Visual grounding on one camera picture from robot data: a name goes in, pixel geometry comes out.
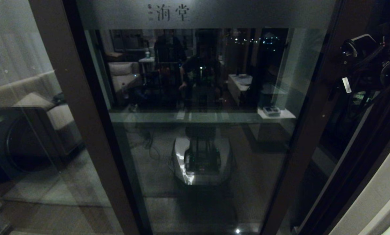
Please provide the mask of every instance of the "chinese characters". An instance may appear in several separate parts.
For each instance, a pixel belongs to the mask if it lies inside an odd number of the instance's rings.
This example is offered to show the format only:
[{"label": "chinese characters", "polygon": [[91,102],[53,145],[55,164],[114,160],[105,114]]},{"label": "chinese characters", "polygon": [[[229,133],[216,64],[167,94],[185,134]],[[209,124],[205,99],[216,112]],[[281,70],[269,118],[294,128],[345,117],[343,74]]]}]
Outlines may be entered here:
[{"label": "chinese characters", "polygon": [[[149,20],[154,21],[154,17],[152,17],[153,14],[157,13],[157,21],[170,21],[171,18],[171,7],[166,6],[165,4],[162,5],[155,5],[152,6],[151,4],[148,4],[148,15],[150,16]],[[187,18],[187,13],[189,11],[189,7],[183,4],[180,4],[175,9],[175,12],[179,15],[179,19],[181,21],[185,21]]]}]

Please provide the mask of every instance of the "beige sofa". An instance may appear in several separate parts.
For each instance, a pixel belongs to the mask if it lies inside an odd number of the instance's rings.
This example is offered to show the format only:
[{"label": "beige sofa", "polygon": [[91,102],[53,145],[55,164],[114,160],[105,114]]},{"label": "beige sofa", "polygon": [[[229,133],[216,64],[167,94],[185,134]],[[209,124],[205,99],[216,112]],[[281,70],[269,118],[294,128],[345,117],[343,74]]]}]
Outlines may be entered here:
[{"label": "beige sofa", "polygon": [[130,89],[143,84],[139,65],[137,62],[110,62],[108,65],[118,104],[123,105],[123,85],[125,89]]},{"label": "beige sofa", "polygon": [[45,149],[55,149],[58,156],[67,156],[82,142],[82,137],[67,104],[52,102],[61,93],[54,71],[0,86],[0,112],[23,110],[38,138],[50,138]]}]

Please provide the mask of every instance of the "door frame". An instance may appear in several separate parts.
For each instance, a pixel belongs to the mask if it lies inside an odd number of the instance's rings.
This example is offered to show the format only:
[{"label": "door frame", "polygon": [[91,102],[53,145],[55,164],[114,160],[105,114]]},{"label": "door frame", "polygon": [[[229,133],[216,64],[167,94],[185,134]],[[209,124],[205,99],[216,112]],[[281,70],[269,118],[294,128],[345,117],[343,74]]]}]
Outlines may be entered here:
[{"label": "door frame", "polygon": [[[29,2],[57,79],[124,232],[152,234],[147,210],[137,209],[137,204],[144,206],[138,201],[141,192],[131,188],[76,2]],[[345,39],[365,33],[374,6],[375,0],[336,1],[262,235],[277,233],[338,99],[333,89],[341,77],[341,65],[332,58],[338,55]]]}]

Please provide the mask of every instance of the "wooden floor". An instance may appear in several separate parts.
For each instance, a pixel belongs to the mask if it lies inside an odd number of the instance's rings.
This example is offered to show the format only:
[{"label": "wooden floor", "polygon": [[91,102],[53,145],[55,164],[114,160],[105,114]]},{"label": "wooden floor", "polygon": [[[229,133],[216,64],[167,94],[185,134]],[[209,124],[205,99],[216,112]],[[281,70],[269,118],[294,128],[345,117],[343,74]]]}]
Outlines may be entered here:
[{"label": "wooden floor", "polygon": [[0,217],[15,231],[38,234],[122,234],[112,208],[5,202]]}]

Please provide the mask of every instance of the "pillow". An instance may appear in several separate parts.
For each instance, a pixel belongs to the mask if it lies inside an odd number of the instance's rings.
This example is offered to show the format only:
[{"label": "pillow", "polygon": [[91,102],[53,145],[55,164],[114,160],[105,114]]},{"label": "pillow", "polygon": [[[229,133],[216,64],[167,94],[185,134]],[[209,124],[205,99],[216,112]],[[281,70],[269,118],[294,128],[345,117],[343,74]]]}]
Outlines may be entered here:
[{"label": "pillow", "polygon": [[111,76],[122,76],[129,75],[133,72],[133,63],[109,63],[109,70],[111,71]]},{"label": "pillow", "polygon": [[29,93],[13,105],[13,107],[41,107],[45,110],[49,110],[54,106],[54,103],[51,103],[35,92]]}]

